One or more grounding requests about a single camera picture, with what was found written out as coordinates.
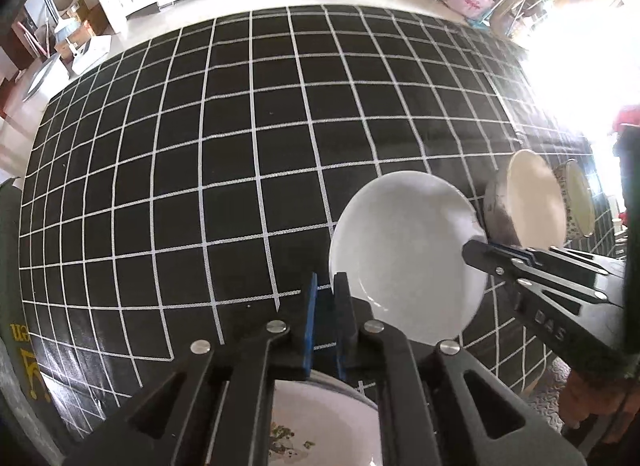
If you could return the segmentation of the right hand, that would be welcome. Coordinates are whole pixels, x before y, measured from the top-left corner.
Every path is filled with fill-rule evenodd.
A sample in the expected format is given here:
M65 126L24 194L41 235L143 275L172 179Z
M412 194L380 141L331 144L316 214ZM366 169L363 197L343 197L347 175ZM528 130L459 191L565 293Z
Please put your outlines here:
M587 382L575 371L568 374L559 396L559 416L567 426L576 428L590 415L612 415L623 403L628 386L623 382ZM604 443L620 441L639 412L639 385L631 385L625 406Z

